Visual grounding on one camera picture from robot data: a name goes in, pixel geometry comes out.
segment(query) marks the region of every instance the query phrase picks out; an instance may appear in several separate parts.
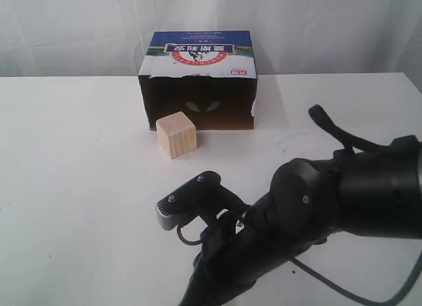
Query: black cable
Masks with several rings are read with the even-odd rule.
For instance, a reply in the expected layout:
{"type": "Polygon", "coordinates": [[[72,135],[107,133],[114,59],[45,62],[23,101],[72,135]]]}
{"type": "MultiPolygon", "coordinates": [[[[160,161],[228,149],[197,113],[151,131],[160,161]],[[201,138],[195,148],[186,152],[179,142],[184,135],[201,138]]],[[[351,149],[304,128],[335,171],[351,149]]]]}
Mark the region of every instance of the black cable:
{"type": "MultiPolygon", "coordinates": [[[[268,239],[265,235],[261,234],[254,226],[252,226],[249,222],[247,222],[245,219],[242,218],[241,215],[239,215],[236,212],[231,212],[245,227],[250,229],[256,237],[263,242],[265,245],[271,247],[273,250],[279,252],[282,255],[286,255],[282,252],[282,249],[279,248],[277,245],[275,245],[270,239],[268,239]]],[[[344,297],[351,299],[352,301],[355,301],[356,303],[360,303],[364,306],[395,306],[399,304],[411,291],[413,286],[415,285],[419,275],[421,275],[422,272],[422,252],[420,256],[417,258],[416,263],[414,267],[412,268],[409,276],[407,277],[406,281],[404,282],[403,286],[398,290],[398,292],[390,299],[386,301],[371,301],[370,299],[366,299],[364,297],[358,296],[350,291],[345,290],[341,286],[335,284],[334,282],[330,281],[325,276],[319,274],[317,271],[313,270],[306,264],[303,264],[299,260],[297,260],[295,257],[289,257],[288,259],[296,266],[301,268],[303,271],[308,273],[309,275],[313,276],[317,280],[321,281],[323,284],[327,285],[332,290],[336,291],[340,295],[343,295],[344,297]]]]}
{"type": "Polygon", "coordinates": [[[202,243],[201,239],[196,240],[196,241],[190,241],[190,240],[186,239],[185,237],[183,237],[181,224],[177,225],[176,232],[177,232],[177,236],[179,237],[180,241],[182,241],[186,245],[200,245],[202,243]]]}

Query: white table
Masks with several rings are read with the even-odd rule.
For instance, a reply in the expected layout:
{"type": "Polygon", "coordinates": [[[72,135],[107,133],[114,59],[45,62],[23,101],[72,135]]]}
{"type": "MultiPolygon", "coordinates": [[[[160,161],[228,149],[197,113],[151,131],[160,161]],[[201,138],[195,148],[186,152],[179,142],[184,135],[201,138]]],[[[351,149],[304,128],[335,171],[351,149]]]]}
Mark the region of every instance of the white table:
{"type": "MultiPolygon", "coordinates": [[[[403,74],[260,76],[256,130],[201,132],[176,160],[148,130],[136,77],[0,78],[0,305],[177,305],[199,247],[162,231],[155,203],[208,169],[253,203],[281,164],[330,158],[340,145],[309,119],[315,103],[379,143],[422,138],[422,95],[403,74]]],[[[300,259],[384,300],[421,249],[342,233],[300,259]]],[[[421,288],[402,305],[420,305],[421,288]]],[[[232,305],[356,304],[287,263],[232,305]]]]}

